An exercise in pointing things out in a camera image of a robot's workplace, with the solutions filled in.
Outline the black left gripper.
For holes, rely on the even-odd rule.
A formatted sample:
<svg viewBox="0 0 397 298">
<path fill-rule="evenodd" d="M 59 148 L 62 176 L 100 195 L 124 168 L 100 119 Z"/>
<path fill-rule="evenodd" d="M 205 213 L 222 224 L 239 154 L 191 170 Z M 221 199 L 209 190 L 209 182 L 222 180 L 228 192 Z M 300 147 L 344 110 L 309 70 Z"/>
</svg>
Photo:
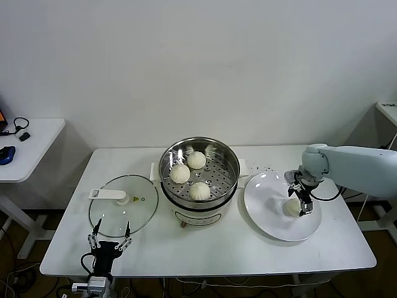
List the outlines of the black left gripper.
<svg viewBox="0 0 397 298">
<path fill-rule="evenodd" d="M 99 219 L 94 226 L 92 233 L 87 236 L 89 246 L 93 248 L 91 254 L 96 259 L 93 273 L 111 273 L 112 265 L 115 259 L 121 256 L 120 250 L 126 250 L 132 243 L 130 222 L 127 222 L 124 241 L 121 243 L 101 240 L 98 242 L 97 234 L 99 233 L 102 219 Z"/>
</svg>

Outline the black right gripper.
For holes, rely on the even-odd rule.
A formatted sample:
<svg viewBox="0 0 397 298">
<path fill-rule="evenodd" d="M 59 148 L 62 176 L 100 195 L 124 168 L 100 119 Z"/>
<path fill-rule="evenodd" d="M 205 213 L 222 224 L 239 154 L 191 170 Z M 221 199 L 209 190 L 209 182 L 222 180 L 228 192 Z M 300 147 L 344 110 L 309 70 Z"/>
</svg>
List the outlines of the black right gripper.
<svg viewBox="0 0 397 298">
<path fill-rule="evenodd" d="M 297 198 L 300 200 L 300 207 L 301 207 L 301 210 L 299 212 L 300 217 L 312 213 L 313 201 L 310 196 L 310 192 L 306 190 L 301 183 L 293 183 L 290 185 L 290 187 L 288 188 L 288 197 L 291 197 L 292 194 L 295 194 Z"/>
</svg>

